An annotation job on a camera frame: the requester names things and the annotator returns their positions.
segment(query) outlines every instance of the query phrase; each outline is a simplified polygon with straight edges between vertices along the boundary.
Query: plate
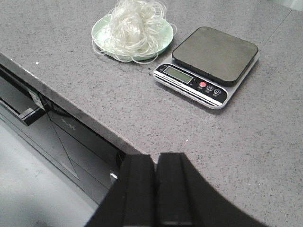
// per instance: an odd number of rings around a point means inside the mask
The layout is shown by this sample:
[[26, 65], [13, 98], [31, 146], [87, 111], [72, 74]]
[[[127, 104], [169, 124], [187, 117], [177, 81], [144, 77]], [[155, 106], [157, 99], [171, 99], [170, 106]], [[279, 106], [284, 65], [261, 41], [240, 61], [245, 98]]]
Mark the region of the plate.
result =
[[[106, 15], [105, 17], [103, 17], [99, 21], [97, 21], [91, 30], [91, 36], [92, 36], [93, 42], [102, 50], [102, 52], [113, 57], [113, 55], [115, 55], [115, 53], [112, 53], [111, 51], [107, 50], [106, 47], [104, 47], [104, 41], [109, 37], [108, 29], [105, 29], [105, 28], [109, 24], [110, 17], [111, 17], [111, 15]], [[159, 55], [163, 51], [165, 51], [165, 49], [168, 47], [168, 45], [171, 43], [171, 41], [173, 39], [174, 31], [173, 31], [171, 25], [165, 19], [162, 19], [162, 22], [163, 22], [163, 29], [160, 31], [160, 35], [163, 38], [162, 47], [160, 47], [159, 50], [157, 51], [157, 53], [155, 53], [152, 56], [148, 56], [148, 57], [132, 56], [133, 60], [143, 61], [143, 60], [151, 59], [151, 58], [155, 57], [157, 54]], [[117, 55], [117, 57], [123, 61], [130, 60], [130, 56]]]

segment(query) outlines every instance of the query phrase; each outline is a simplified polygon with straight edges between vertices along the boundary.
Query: kitchen scale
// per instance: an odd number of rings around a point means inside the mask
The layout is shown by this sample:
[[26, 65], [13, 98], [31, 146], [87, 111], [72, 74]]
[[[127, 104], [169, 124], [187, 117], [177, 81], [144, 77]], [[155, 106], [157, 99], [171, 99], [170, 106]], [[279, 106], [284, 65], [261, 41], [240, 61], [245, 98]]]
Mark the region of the kitchen scale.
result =
[[258, 58], [256, 45], [200, 27], [155, 69], [154, 77], [211, 109], [221, 109]]

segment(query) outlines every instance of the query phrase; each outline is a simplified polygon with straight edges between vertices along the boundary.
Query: drawer handle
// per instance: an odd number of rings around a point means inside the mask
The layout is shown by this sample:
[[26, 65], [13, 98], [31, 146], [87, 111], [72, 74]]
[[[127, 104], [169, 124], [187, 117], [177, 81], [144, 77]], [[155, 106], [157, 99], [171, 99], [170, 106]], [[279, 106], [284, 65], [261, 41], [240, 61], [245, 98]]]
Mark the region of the drawer handle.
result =
[[38, 107], [35, 109], [28, 108], [23, 113], [18, 113], [10, 105], [0, 98], [0, 105], [9, 111], [14, 117], [21, 121], [24, 125], [29, 126], [45, 114], [45, 111]]

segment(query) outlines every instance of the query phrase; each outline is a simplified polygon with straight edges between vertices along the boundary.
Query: speckled countertop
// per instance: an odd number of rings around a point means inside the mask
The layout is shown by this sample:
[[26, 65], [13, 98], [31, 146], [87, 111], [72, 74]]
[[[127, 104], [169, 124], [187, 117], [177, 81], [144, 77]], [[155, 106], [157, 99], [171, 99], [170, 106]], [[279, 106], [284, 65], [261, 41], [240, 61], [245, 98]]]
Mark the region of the speckled countertop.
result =
[[[156, 62], [137, 65], [92, 51], [91, 28], [115, 2], [1, 0], [0, 52], [27, 70], [21, 78], [126, 153], [157, 160], [160, 152], [185, 152], [245, 212], [271, 226], [302, 226], [303, 13], [266, 0], [167, 0], [174, 41]], [[152, 77], [200, 26], [260, 51], [222, 110]]]

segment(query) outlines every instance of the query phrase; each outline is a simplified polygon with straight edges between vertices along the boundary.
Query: lcd display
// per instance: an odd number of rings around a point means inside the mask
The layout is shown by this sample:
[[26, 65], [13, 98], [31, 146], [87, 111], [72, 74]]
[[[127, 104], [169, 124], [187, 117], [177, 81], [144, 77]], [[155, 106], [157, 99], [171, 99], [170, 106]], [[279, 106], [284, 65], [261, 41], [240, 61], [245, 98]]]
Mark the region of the lcd display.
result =
[[181, 81], [183, 81], [184, 83], [188, 84], [191, 79], [193, 77], [177, 70], [177, 69], [174, 69], [173, 67], [171, 66], [168, 66], [165, 70], [164, 70], [165, 73], [171, 75], [172, 77], [176, 78], [176, 79], [179, 79]]

